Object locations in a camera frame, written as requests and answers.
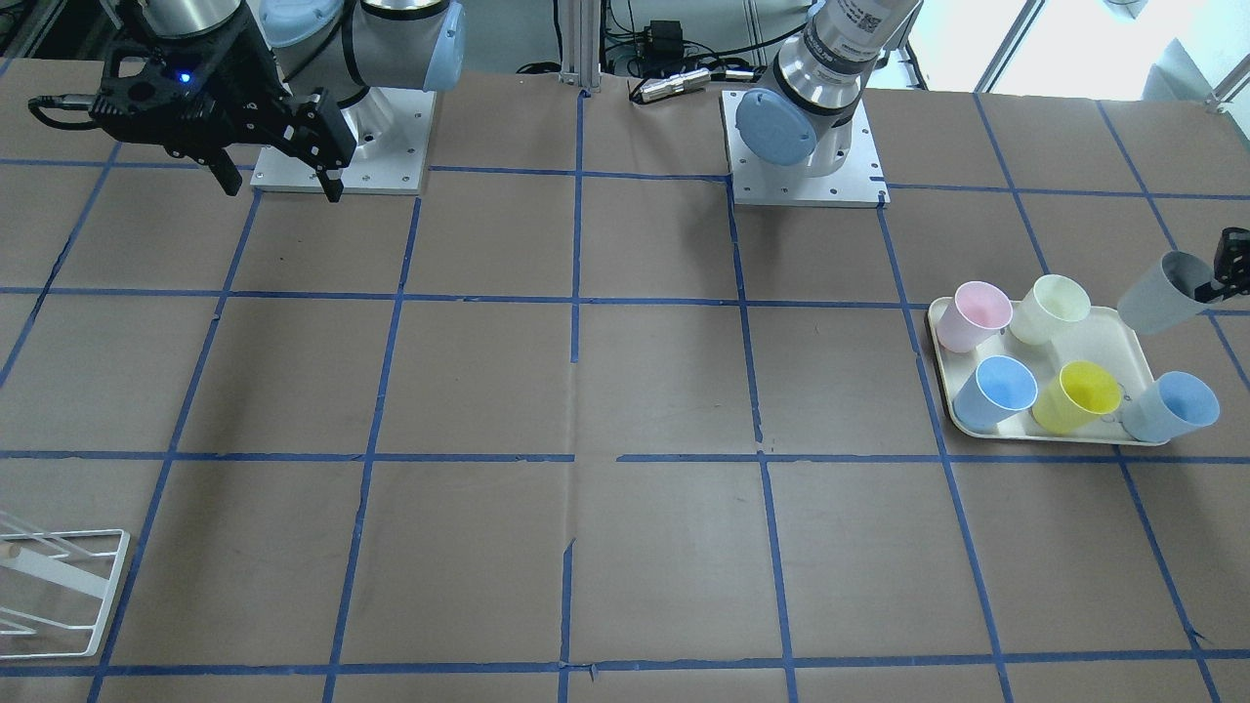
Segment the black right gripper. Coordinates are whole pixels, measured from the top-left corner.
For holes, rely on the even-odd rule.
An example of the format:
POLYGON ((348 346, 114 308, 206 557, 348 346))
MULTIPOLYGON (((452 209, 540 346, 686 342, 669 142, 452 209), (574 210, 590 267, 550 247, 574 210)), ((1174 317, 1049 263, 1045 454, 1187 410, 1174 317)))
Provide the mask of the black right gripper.
POLYGON ((344 191, 342 161, 318 163, 341 113, 328 90, 289 93, 255 20, 222 20, 182 36, 124 20, 108 43, 89 118, 120 143, 159 145, 208 165, 228 196, 242 176, 228 148, 268 145, 315 166, 330 203, 344 191))

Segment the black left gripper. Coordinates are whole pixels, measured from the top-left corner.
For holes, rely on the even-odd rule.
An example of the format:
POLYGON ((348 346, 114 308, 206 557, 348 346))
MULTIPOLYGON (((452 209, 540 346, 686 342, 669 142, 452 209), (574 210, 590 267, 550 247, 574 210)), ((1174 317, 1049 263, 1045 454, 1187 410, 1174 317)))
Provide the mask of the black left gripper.
POLYGON ((1249 286, 1249 230, 1224 226, 1212 261, 1212 290, 1222 299, 1246 295, 1249 286))

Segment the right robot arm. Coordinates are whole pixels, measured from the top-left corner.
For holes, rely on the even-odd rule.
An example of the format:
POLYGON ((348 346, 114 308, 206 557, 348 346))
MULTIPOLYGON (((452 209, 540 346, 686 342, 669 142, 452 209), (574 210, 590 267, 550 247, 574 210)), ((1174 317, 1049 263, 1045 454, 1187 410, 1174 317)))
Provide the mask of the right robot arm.
POLYGON ((252 186, 416 194, 434 98, 461 74, 456 1, 116 1, 119 33, 82 100, 120 143, 158 145, 244 184, 230 148, 258 145, 252 186))

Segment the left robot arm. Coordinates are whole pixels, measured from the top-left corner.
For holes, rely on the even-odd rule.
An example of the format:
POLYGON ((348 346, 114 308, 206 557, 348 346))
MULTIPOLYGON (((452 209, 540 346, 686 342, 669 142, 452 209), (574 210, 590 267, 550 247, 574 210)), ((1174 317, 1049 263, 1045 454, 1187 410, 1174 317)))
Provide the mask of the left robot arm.
POLYGON ((1200 100, 1248 94, 1245 1, 815 1, 749 88, 722 98, 732 179, 751 204, 868 206, 878 146, 862 94, 888 53, 918 44, 921 89, 1079 86, 1200 100))

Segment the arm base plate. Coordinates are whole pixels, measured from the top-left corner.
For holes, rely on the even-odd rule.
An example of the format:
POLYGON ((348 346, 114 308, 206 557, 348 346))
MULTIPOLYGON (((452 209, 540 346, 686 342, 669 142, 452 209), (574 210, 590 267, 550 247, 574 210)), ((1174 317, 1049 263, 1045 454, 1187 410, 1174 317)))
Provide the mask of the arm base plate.
POLYGON ((342 194, 415 196, 422 190, 429 139, 440 93, 399 88, 371 88, 361 100, 331 120, 336 130, 318 143, 312 165, 262 148, 250 186, 259 191, 321 194, 318 175, 328 175, 342 194))
POLYGON ((732 200, 744 205, 878 208, 892 200, 865 105, 832 125, 764 89, 722 93, 732 200))

